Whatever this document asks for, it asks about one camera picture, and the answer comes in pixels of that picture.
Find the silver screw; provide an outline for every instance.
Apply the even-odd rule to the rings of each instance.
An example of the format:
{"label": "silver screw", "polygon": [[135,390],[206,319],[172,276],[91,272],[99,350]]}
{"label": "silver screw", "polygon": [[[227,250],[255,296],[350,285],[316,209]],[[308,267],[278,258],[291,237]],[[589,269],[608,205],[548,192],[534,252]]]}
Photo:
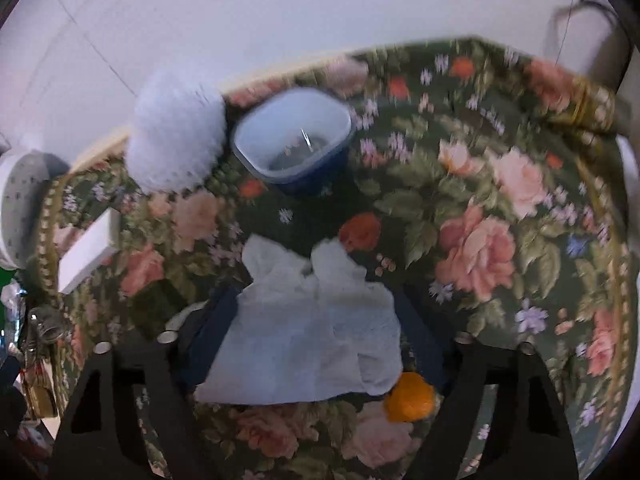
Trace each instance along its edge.
{"label": "silver screw", "polygon": [[469,332],[458,332],[454,340],[461,345],[470,345],[474,341],[474,337]]}
{"label": "silver screw", "polygon": [[173,343],[176,339],[178,339],[178,333],[173,330],[167,330],[158,336],[158,342],[163,345]]}
{"label": "silver screw", "polygon": [[95,346],[94,352],[97,354],[106,354],[109,350],[111,350],[111,343],[103,341]]}
{"label": "silver screw", "polygon": [[536,347],[533,346],[529,341],[525,341],[520,343],[520,351],[525,353],[526,355],[533,355],[536,353]]}

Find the floral tablecloth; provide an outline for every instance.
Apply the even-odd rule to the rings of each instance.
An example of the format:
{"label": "floral tablecloth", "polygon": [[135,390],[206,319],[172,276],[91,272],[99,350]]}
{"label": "floral tablecloth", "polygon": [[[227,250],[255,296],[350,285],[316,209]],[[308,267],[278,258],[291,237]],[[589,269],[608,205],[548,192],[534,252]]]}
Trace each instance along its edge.
{"label": "floral tablecloth", "polygon": [[[40,283],[75,325],[55,359],[64,405],[94,345],[152,338],[219,280],[247,284],[247,237],[309,256],[338,237],[370,280],[408,283],[481,341],[535,343],[548,366],[585,477],[612,444],[636,348],[638,266],[625,242],[626,196],[608,89],[476,39],[369,50],[226,96],[232,127],[290,86],[351,106],[357,133],[344,173],[317,196],[286,196],[233,156],[204,186],[144,196],[120,158],[55,181],[38,232]],[[65,297],[59,257],[107,207],[122,247]],[[415,362],[402,342],[405,368]],[[487,389],[460,470],[478,466],[490,430]],[[155,471],[165,464],[146,419]],[[399,479],[431,419],[391,424],[360,394],[285,406],[195,404],[225,479]]]}

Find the bowl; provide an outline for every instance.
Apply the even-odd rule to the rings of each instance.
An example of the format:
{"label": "bowl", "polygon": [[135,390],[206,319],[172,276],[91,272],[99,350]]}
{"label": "bowl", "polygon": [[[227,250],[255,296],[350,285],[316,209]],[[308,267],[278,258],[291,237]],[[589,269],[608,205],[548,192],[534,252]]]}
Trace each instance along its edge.
{"label": "bowl", "polygon": [[[232,150],[257,178],[286,193],[308,194],[346,165],[352,135],[344,103],[313,88],[294,88],[247,114],[236,126]],[[292,152],[295,163],[285,167]]]}

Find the blue flower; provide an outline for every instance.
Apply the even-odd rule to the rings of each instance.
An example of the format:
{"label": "blue flower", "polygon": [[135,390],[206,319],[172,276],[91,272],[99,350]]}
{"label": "blue flower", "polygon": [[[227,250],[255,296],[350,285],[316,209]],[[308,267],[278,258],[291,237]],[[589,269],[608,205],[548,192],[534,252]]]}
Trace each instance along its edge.
{"label": "blue flower", "polygon": [[584,254],[587,248],[588,240],[586,238],[578,238],[576,235],[570,235],[566,245],[566,253],[571,258],[578,258]]}

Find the blue plastic bowl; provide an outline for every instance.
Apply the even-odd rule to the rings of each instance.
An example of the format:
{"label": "blue plastic bowl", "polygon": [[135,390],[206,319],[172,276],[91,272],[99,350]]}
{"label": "blue plastic bowl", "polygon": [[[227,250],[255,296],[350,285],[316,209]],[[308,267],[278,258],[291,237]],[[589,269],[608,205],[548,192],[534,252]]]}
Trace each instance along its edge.
{"label": "blue plastic bowl", "polygon": [[[300,164],[270,170],[270,164],[286,146],[300,142],[300,130],[326,141]],[[349,109],[340,101],[313,88],[282,92],[242,119],[232,137],[232,150],[257,178],[285,193],[315,193],[343,168],[353,134]]]}

